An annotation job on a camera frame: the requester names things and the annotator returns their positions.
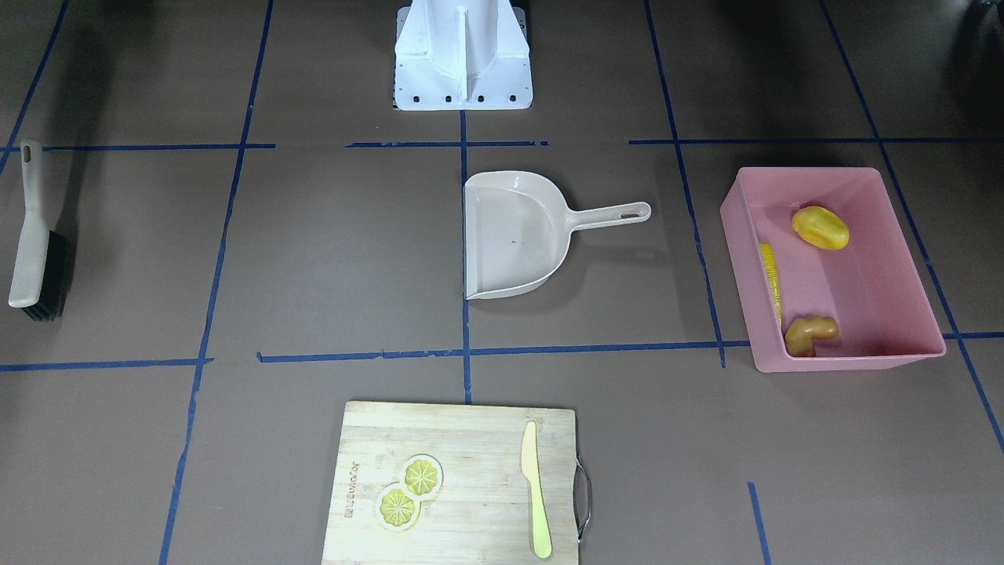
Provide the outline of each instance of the yellow toy knife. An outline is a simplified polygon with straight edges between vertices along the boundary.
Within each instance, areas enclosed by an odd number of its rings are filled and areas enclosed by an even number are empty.
[[[526,422],[523,450],[519,459],[523,477],[530,484],[530,506],[533,509],[533,553],[541,559],[551,555],[551,530],[544,511],[544,493],[540,490],[540,467],[537,465],[537,422]]]

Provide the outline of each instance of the brush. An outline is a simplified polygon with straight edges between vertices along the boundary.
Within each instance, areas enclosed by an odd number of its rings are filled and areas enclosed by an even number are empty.
[[[7,304],[20,308],[36,322],[55,320],[62,314],[69,255],[66,238],[50,230],[45,221],[41,176],[42,144],[22,140],[24,225]]]

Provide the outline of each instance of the cutting board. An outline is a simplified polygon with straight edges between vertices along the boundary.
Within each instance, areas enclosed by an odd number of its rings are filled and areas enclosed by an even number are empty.
[[[540,481],[553,552],[533,553],[523,432],[537,422]],[[380,496],[410,458],[443,468],[442,486],[407,530],[382,526]],[[323,565],[577,564],[575,412],[348,402],[334,470]]]

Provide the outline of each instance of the blue tape line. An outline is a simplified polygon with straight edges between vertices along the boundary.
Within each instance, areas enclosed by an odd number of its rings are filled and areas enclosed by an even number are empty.
[[[656,23],[652,18],[652,5],[645,0],[645,15],[649,19],[649,33],[652,36],[652,48],[656,54],[656,67],[659,69],[659,80],[663,85],[663,99],[666,102],[666,114],[670,119],[670,130],[673,132],[673,146],[677,153],[677,167],[680,169],[680,180],[684,185],[684,197],[687,200],[687,211],[694,224],[694,243],[697,246],[697,256],[701,260],[701,270],[704,272],[704,285],[708,293],[708,308],[711,311],[711,323],[715,328],[715,340],[718,345],[718,356],[725,367],[725,347],[722,345],[722,328],[718,322],[718,311],[715,309],[715,294],[711,289],[711,277],[708,275],[708,263],[704,258],[701,245],[701,230],[697,224],[697,214],[694,211],[694,200],[691,198],[690,182],[687,180],[687,167],[684,165],[684,153],[680,147],[680,133],[677,130],[677,120],[674,116],[673,101],[670,99],[670,87],[666,80],[666,70],[663,66],[663,55],[659,49],[659,38],[656,36]]]
[[[467,184],[467,111],[460,110],[460,230],[463,241],[461,252],[461,262],[463,263],[463,276],[460,280],[461,293],[464,296],[464,303],[461,307],[461,318],[463,322],[464,336],[464,403],[474,402],[472,395],[473,383],[471,380],[471,309],[467,300],[467,198],[465,197],[464,185]]]
[[[130,361],[78,361],[68,363],[25,363],[20,365],[0,365],[0,373],[27,371],[65,371],[70,369],[136,369],[142,367],[195,367],[211,363],[205,359],[137,359]]]
[[[963,332],[961,334],[946,334],[945,339],[953,339],[956,336],[964,340],[999,340],[1004,338],[1004,332]]]
[[[830,33],[833,35],[833,41],[836,43],[836,48],[840,52],[840,58],[843,59],[843,64],[847,69],[847,74],[850,76],[850,81],[854,86],[854,91],[857,93],[857,99],[861,102],[861,107],[864,109],[864,116],[867,118],[868,124],[871,126],[871,132],[875,139],[878,139],[878,150],[882,152],[883,161],[885,161],[890,179],[893,181],[893,188],[895,189],[897,197],[900,200],[900,205],[903,207],[903,212],[907,216],[907,222],[910,224],[910,230],[914,235],[914,239],[917,241],[917,246],[921,251],[921,256],[924,258],[924,264],[928,268],[928,273],[931,275],[932,282],[934,282],[935,291],[938,293],[938,300],[941,301],[942,309],[948,317],[949,326],[952,327],[952,334],[955,336],[956,343],[959,345],[959,350],[962,352],[962,358],[966,362],[966,368],[969,370],[969,376],[973,380],[973,386],[976,387],[977,395],[980,398],[980,402],[983,404],[983,410],[987,414],[987,419],[990,420],[990,428],[993,430],[994,436],[997,438],[997,445],[1001,452],[1004,453],[1004,435],[1001,434],[1000,426],[997,423],[997,416],[994,415],[993,408],[990,406],[990,401],[987,399],[987,395],[983,390],[983,384],[980,382],[980,377],[976,373],[976,367],[973,365],[973,362],[969,357],[969,351],[966,349],[966,342],[959,332],[959,326],[956,324],[955,316],[952,314],[952,309],[949,307],[945,291],[942,289],[941,282],[938,279],[938,273],[935,271],[931,255],[928,253],[928,247],[924,244],[924,239],[921,237],[920,229],[917,227],[917,222],[914,220],[914,214],[910,211],[910,206],[907,204],[907,196],[903,192],[903,188],[900,186],[900,179],[896,174],[896,169],[893,167],[893,162],[889,157],[889,153],[886,151],[886,145],[883,143],[882,135],[878,133],[878,126],[875,124],[874,117],[871,115],[868,103],[864,99],[864,92],[861,89],[861,85],[857,81],[857,76],[854,74],[853,68],[850,66],[850,58],[847,56],[847,52],[843,48],[843,42],[840,40],[840,34],[836,31],[836,25],[833,23],[833,18],[830,16],[829,10],[826,8],[825,0],[819,0],[819,8],[822,10],[823,16],[826,18],[827,25],[829,25]]]
[[[63,17],[66,15],[66,8],[69,6],[69,0],[63,0],[61,6],[59,6],[59,15],[56,16],[56,23],[52,26],[52,33],[49,35],[49,42],[45,45],[45,52],[42,54],[42,60],[38,62],[38,68],[35,69],[35,76],[31,79],[31,85],[28,86],[28,93],[24,96],[24,102],[21,104],[21,110],[17,113],[17,120],[14,121],[14,128],[10,131],[10,137],[7,138],[7,147],[12,147],[14,142],[17,140],[17,134],[21,132],[21,124],[24,123],[24,115],[28,112],[28,105],[31,104],[31,98],[35,95],[35,88],[38,87],[38,81],[42,79],[42,71],[45,70],[45,63],[49,61],[49,55],[52,54],[52,47],[56,44],[56,37],[59,36],[59,30],[62,28]],[[5,151],[3,156],[0,157],[0,173],[3,173],[4,168],[7,166],[7,159],[10,158],[9,151]]]
[[[460,147],[460,142],[355,142],[346,149],[397,149],[407,147]]]
[[[880,140],[882,143],[941,143],[941,144],[996,144],[1004,143],[1004,137],[998,136],[988,136],[988,137],[882,137]]]
[[[255,354],[259,363],[316,363],[320,361],[365,361],[370,359],[420,359],[428,357],[460,357],[462,349],[433,349],[425,351],[372,351],[368,353],[324,353],[316,355],[262,355]]]
[[[204,151],[220,149],[275,149],[274,143],[193,143],[178,145],[57,145],[42,151]]]
[[[892,144],[999,144],[1004,137],[751,137],[751,138],[692,138],[692,139],[628,139],[628,145],[811,145],[838,143]]]
[[[723,341],[723,347],[749,347],[742,340]],[[674,349],[715,349],[718,342],[677,342],[609,345],[555,345],[537,347],[486,347],[472,349],[431,349],[418,351],[370,351],[365,353],[320,353],[312,355],[255,354],[259,363],[315,363],[323,361],[365,361],[372,359],[421,359],[429,357],[481,357],[491,355],[534,355],[547,353],[601,353],[612,351],[666,351]]]
[[[555,345],[543,347],[493,347],[472,349],[471,355],[527,355],[542,353],[599,353],[610,351],[666,351],[674,349],[717,349],[718,347],[748,347],[749,342],[680,342],[609,345]]]
[[[756,521],[756,532],[760,537],[760,552],[763,554],[763,565],[771,565],[770,547],[767,545],[767,532],[763,529],[763,516],[760,514],[760,499],[756,495],[756,485],[746,484],[750,491],[750,504],[753,505],[753,519]]]
[[[487,140],[487,142],[355,142],[345,146],[347,149],[400,149],[415,147],[461,147],[466,143],[467,147],[534,147],[536,145],[547,146],[549,142],[541,140]]]
[[[209,337],[213,328],[213,315],[216,311],[216,298],[220,290],[220,278],[223,274],[223,259],[227,251],[227,232],[230,229],[230,219],[234,213],[234,200],[237,197],[237,187],[241,179],[241,168],[244,165],[244,152],[246,150],[248,133],[251,129],[251,116],[254,112],[255,96],[258,92],[258,79],[261,76],[261,66],[265,60],[265,45],[268,42],[268,28],[272,21],[272,7],[274,0],[268,0],[268,9],[265,12],[265,23],[261,32],[261,43],[258,46],[258,60],[255,63],[254,78],[251,80],[251,93],[248,95],[247,111],[244,115],[244,128],[241,132],[240,148],[237,150],[237,163],[234,166],[234,180],[230,184],[230,198],[227,202],[227,214],[223,220],[223,233],[220,236],[220,249],[216,255],[216,269],[213,273],[213,286],[209,294],[209,306],[206,309],[206,329],[203,331],[202,342],[199,345],[199,358],[204,359],[209,350]],[[161,542],[161,557],[159,564],[167,565],[168,554],[171,550],[171,537],[174,534],[175,519],[178,515],[178,503],[181,499],[182,483],[185,479],[185,466],[188,462],[189,447],[192,445],[192,430],[195,427],[196,396],[202,386],[203,365],[198,365],[195,369],[195,376],[192,379],[192,394],[189,397],[188,422],[185,430],[185,449],[178,460],[178,469],[175,472],[175,485],[171,492],[171,505],[168,510],[168,520],[164,527],[164,539]]]

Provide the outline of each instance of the pink plastic bin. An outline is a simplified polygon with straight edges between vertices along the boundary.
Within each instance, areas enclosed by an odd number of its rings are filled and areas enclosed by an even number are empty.
[[[818,249],[795,233],[791,217],[811,204],[847,224],[846,247]],[[945,354],[938,321],[874,169],[740,169],[721,212],[760,371],[888,369]],[[838,338],[815,340],[816,357],[791,357],[784,348],[761,241],[774,248],[783,330],[791,320],[812,315],[832,316],[840,327]]]

